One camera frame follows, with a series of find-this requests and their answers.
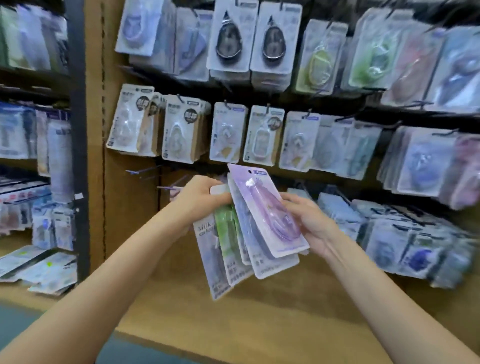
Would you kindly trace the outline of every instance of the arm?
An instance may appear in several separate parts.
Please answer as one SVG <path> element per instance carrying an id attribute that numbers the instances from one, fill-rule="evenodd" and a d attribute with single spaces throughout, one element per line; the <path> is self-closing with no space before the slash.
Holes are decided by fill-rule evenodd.
<path id="1" fill-rule="evenodd" d="M 318 206 L 282 194 L 311 249 L 324 257 L 395 364 L 479 364 L 465 344 L 428 315 L 340 231 Z"/>
<path id="2" fill-rule="evenodd" d="M 88 279 L 0 353 L 2 364 L 92 364 L 162 255 L 188 227 L 231 203 L 195 176 L 176 201 L 132 235 Z"/>

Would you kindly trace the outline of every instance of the person's right hand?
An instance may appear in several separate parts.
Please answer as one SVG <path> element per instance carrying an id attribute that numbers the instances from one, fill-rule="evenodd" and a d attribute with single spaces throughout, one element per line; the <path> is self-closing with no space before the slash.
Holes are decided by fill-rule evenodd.
<path id="1" fill-rule="evenodd" d="M 282 203 L 297 219 L 303 236 L 310 244 L 311 250 L 329 260 L 334 254 L 334 243 L 342 238 L 338 225 L 327 217 L 315 202 L 296 194 L 280 193 Z"/>

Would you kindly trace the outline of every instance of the floor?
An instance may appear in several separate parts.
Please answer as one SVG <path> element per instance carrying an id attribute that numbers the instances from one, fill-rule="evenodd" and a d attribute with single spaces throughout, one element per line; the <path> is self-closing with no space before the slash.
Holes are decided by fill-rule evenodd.
<path id="1" fill-rule="evenodd" d="M 29 327 L 40 314 L 0 304 L 0 350 Z M 100 353 L 97 364 L 194 364 L 154 349 L 110 338 Z"/>

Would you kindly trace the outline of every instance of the person's left arm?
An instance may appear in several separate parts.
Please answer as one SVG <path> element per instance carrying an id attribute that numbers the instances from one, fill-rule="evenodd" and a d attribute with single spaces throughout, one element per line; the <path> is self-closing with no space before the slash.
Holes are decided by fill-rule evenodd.
<path id="1" fill-rule="evenodd" d="M 173 203 L 0 352 L 0 363 L 94 363 L 168 248 L 195 221 L 232 202 L 230 194 L 210 195 L 217 184 L 195 176 Z"/>

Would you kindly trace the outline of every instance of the purple package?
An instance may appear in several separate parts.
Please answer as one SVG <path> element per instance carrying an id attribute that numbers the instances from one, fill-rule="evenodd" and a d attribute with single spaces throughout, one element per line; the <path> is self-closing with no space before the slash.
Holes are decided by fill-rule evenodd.
<path id="1" fill-rule="evenodd" d="M 275 258 L 310 248 L 266 170 L 236 164 L 228 168 Z"/>

